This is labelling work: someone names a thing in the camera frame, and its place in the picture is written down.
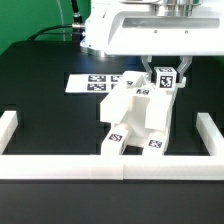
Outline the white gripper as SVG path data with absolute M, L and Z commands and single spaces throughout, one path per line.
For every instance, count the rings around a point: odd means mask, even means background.
M 85 29 L 91 49 L 142 56 L 148 81 L 151 56 L 181 56 L 184 88 L 192 56 L 224 55 L 224 0 L 91 0 Z

